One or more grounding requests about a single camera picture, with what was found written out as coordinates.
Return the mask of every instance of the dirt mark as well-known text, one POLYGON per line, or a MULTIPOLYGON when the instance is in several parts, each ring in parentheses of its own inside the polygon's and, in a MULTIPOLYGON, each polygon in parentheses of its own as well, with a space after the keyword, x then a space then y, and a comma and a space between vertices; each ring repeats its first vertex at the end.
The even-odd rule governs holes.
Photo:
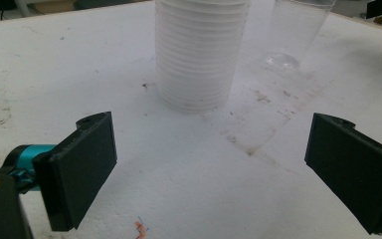
POLYGON ((260 91, 254 91, 254 93, 257 96, 257 101, 263 102, 263 103, 266 103, 266 104, 271 102, 271 100, 269 100, 268 96, 264 95, 260 91))
POLYGON ((246 145, 243 145, 242 143, 240 143, 238 141, 238 139, 233 136, 233 135, 229 135, 226 137, 226 139, 233 143, 235 147, 237 147, 239 150, 245 152, 248 156, 253 156, 257 150, 261 147, 261 145, 253 145, 253 146, 246 146, 246 145))

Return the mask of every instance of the stack of plastic cups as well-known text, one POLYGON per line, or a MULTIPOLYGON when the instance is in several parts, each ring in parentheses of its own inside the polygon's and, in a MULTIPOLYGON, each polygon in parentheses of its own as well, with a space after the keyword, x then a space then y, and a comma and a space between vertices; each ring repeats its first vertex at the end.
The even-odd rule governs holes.
POLYGON ((177 110, 229 97, 250 0, 156 0, 157 88, 177 110))

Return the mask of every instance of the scratch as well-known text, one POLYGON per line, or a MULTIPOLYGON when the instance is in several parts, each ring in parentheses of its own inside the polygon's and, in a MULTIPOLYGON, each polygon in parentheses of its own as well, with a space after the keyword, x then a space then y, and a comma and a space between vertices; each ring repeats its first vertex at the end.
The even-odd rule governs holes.
POLYGON ((32 28, 32 27, 30 27, 30 26, 22 26, 22 28, 28 28, 28 29, 30 29, 30 31, 32 31, 32 32, 34 32, 34 33, 36 33, 36 34, 46 36, 45 34, 36 31, 34 28, 32 28))

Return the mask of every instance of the clear plastic cup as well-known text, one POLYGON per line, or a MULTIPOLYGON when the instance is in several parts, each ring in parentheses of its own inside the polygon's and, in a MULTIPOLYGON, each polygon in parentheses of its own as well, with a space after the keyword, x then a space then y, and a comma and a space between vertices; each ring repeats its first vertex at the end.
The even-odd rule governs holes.
POLYGON ((276 0, 266 61, 295 68, 305 56, 336 0, 276 0))
POLYGON ((192 12, 200 13, 214 13, 214 14, 235 14, 247 11, 248 5, 246 3, 237 4, 212 4, 212 3, 199 3, 187 0, 160 0, 163 3, 175 8, 189 10, 192 12))
POLYGON ((202 22, 235 22, 246 19, 247 12, 233 13, 233 14, 213 14, 213 13, 204 13, 192 10, 184 10, 176 8, 174 6, 168 5, 161 0, 156 1, 156 11, 163 14, 172 14, 180 16, 180 19, 193 19, 200 20, 202 22))
POLYGON ((160 96, 175 109, 202 112, 226 102, 250 2, 156 0, 160 96))

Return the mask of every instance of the white table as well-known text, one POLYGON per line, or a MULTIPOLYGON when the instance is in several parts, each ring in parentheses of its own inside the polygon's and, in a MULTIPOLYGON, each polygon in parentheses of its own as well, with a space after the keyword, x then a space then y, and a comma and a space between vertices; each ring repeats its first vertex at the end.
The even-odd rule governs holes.
POLYGON ((21 196, 35 237, 136 238, 139 217, 146 238, 376 238, 303 159, 314 112, 382 142, 382 29, 330 15, 301 69, 274 71, 270 6, 252 6, 230 100, 198 115, 155 91, 152 2, 0 23, 0 165, 113 115, 118 164, 79 230, 52 232, 41 194, 21 196))

